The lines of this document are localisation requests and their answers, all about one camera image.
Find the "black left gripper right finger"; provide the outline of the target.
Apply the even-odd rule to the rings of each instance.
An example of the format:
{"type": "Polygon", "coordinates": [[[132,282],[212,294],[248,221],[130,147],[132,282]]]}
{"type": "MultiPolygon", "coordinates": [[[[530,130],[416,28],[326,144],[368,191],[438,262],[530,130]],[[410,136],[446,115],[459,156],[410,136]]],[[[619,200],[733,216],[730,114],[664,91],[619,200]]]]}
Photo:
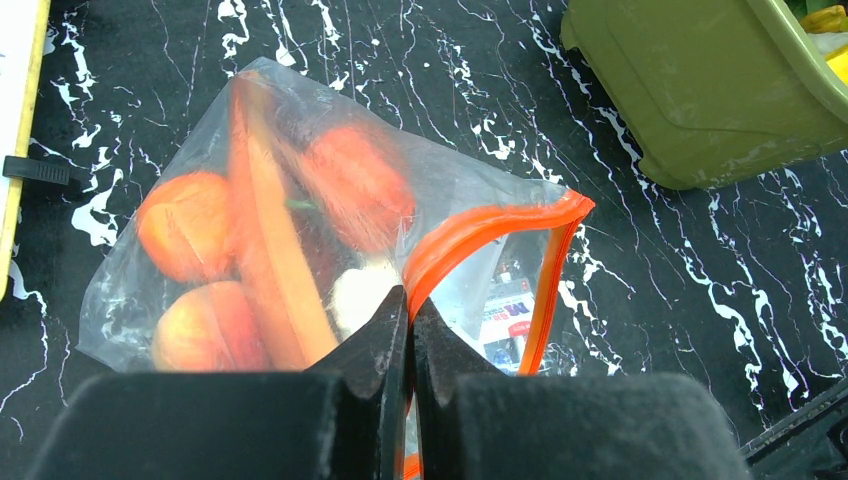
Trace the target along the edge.
{"type": "Polygon", "coordinates": [[[411,342],[426,479],[749,477],[723,409],[688,376],[509,376],[431,302],[411,342]]]}

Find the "toy peach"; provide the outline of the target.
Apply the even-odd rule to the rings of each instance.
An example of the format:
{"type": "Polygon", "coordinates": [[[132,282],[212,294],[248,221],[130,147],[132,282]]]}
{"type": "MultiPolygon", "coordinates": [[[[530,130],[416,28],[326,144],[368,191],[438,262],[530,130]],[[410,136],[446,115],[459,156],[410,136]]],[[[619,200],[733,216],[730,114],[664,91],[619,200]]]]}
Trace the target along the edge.
{"type": "Polygon", "coordinates": [[[159,371],[271,368],[241,283],[219,281],[181,295],[158,320],[151,357],[159,371]]]}

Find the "clear zip bag orange zipper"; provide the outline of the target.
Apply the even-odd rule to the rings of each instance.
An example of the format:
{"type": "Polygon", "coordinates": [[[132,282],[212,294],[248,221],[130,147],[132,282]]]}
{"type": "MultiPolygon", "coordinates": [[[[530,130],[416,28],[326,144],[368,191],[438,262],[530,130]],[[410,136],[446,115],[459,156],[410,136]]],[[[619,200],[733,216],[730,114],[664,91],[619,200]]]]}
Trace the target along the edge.
{"type": "MultiPolygon", "coordinates": [[[[346,270],[361,268],[372,258],[388,259],[400,278],[394,287],[402,287],[407,300],[407,413],[410,402],[417,402],[412,367],[413,316],[431,302],[448,327],[487,360],[479,343],[484,305],[495,275],[506,267],[531,282],[535,297],[521,365],[516,375],[509,376],[533,376],[546,353],[554,323],[557,284],[571,241],[592,211],[593,201],[563,185],[523,179],[404,132],[354,100],[275,61],[259,58],[236,75],[248,72],[257,73],[271,91],[269,128],[275,157],[288,178],[286,205],[337,347],[345,340],[340,339],[329,312],[334,282],[346,270]],[[405,177],[415,195],[416,209],[410,225],[399,231],[394,247],[383,252],[360,252],[345,244],[321,201],[302,182],[300,163],[307,147],[321,133],[346,125],[384,131],[405,159],[405,177]]],[[[170,179],[199,171],[224,176],[230,190],[232,78],[150,192],[170,179]]],[[[237,266],[231,203],[230,191],[230,238],[234,248],[231,273],[223,279],[201,283],[175,281],[153,264],[136,233],[137,210],[86,289],[80,311],[80,351],[107,365],[111,374],[306,370],[278,370],[269,355],[271,368],[266,371],[180,372],[159,371],[154,366],[151,345],[157,322],[181,295],[210,283],[237,281],[248,300],[237,266]]]]}

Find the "orange toy tangerine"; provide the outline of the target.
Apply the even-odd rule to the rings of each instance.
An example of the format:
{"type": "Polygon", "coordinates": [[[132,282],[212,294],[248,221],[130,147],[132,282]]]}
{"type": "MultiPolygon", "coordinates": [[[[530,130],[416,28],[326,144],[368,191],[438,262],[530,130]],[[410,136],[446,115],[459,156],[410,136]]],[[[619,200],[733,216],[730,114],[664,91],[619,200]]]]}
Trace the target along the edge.
{"type": "Polygon", "coordinates": [[[228,180],[208,171],[180,175],[154,188],[135,219],[138,239],[153,264],[183,283],[230,275],[231,227],[228,180]]]}

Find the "orange toy carrot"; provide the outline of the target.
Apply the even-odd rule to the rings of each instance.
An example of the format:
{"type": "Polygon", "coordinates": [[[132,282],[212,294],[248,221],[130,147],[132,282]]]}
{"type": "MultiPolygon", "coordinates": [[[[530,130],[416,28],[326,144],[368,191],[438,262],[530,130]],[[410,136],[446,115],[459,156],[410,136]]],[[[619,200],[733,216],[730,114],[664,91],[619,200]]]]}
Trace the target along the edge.
{"type": "Polygon", "coordinates": [[[272,147],[271,91],[255,72],[230,83],[228,177],[239,274],[278,370],[303,370],[338,345],[286,205],[272,147]]]}

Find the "white toy mushroom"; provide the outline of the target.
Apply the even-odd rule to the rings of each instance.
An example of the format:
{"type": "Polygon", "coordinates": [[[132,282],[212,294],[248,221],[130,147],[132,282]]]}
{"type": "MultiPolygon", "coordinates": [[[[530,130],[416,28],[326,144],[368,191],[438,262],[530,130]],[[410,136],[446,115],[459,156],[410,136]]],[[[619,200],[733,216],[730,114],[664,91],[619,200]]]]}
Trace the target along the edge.
{"type": "Polygon", "coordinates": [[[341,340],[364,326],[389,291],[400,283],[388,259],[370,259],[363,267],[348,269],[330,291],[329,312],[341,340]]]}

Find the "red toy strawberry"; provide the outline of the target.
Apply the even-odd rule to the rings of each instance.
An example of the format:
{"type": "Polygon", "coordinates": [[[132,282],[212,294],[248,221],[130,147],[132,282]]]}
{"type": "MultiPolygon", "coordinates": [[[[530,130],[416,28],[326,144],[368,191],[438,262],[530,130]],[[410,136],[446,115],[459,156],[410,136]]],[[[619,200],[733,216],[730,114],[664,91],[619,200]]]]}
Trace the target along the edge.
{"type": "Polygon", "coordinates": [[[300,163],[304,186],[321,201],[340,239],[365,253],[394,247],[412,222],[416,199],[404,167],[398,145],[364,125],[321,133],[300,163]]]}

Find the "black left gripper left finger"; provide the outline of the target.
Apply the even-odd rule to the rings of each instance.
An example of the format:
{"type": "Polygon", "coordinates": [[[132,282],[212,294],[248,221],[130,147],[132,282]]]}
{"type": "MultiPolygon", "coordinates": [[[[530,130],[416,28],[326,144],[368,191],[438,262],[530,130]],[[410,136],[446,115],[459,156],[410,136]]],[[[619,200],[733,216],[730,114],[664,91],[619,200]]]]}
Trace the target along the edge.
{"type": "Polygon", "coordinates": [[[302,372],[85,382],[31,479],[398,479],[409,400],[405,290],[302,372]]]}

